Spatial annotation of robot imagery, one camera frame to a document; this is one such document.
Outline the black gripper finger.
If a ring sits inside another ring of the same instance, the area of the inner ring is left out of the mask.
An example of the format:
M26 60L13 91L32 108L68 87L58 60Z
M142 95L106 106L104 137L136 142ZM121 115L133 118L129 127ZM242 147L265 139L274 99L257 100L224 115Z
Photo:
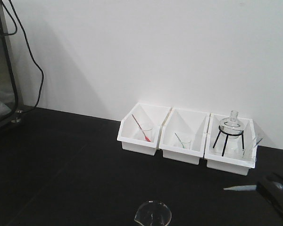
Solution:
M261 194L283 219L283 174L273 172L257 182L256 191Z

